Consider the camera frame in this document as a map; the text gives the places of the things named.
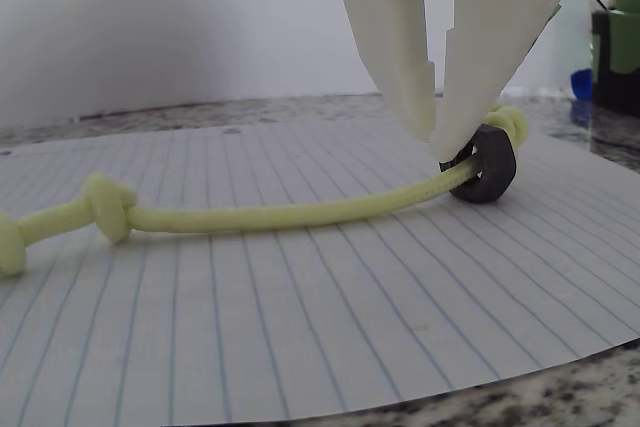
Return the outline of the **white green gripper right finger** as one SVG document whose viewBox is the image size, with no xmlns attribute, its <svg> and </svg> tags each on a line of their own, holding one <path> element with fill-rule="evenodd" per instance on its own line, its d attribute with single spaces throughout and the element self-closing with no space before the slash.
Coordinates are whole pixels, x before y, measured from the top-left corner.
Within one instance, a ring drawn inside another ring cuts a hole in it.
<svg viewBox="0 0 640 427">
<path fill-rule="evenodd" d="M 429 144 L 450 161 L 490 112 L 561 0 L 454 0 L 443 99 Z"/>
</svg>

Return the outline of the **white green gripper left finger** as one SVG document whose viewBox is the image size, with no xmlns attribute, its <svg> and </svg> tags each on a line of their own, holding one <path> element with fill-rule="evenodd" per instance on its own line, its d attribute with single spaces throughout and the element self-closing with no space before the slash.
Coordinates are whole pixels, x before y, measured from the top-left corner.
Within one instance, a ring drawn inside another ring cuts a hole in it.
<svg viewBox="0 0 640 427">
<path fill-rule="evenodd" d="M 424 0 L 343 0 L 361 62 L 401 125 L 429 140 L 435 66 L 428 59 Z"/>
</svg>

